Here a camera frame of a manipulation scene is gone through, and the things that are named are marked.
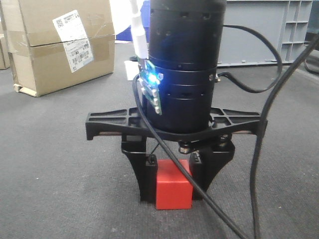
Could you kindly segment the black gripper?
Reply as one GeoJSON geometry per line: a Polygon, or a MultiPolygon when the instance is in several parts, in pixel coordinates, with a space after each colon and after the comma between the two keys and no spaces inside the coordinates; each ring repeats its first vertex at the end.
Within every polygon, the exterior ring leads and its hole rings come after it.
{"type": "MultiPolygon", "coordinates": [[[[211,108],[211,123],[203,131],[173,133],[155,128],[163,140],[179,143],[191,149],[189,169],[193,179],[206,192],[219,171],[234,157],[235,146],[230,140],[234,133],[256,134],[261,114],[211,108]]],[[[86,122],[87,140],[95,136],[123,135],[122,153],[135,173],[140,201],[156,201],[157,158],[147,154],[146,137],[154,135],[145,125],[137,108],[104,113],[89,113],[86,122]]]]}

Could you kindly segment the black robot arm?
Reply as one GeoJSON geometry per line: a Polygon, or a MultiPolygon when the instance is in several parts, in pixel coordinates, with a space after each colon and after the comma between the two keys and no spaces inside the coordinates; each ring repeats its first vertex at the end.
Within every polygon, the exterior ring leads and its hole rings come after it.
{"type": "MultiPolygon", "coordinates": [[[[254,134],[260,122],[259,113],[211,105],[225,11],[224,0],[151,1],[148,62],[136,81],[152,130],[190,156],[182,164],[204,191],[233,159],[232,134],[254,134]]],[[[164,207],[202,198],[171,160],[147,153],[152,131],[137,108],[89,113],[85,127],[88,140],[122,137],[141,201],[164,207]]]]}

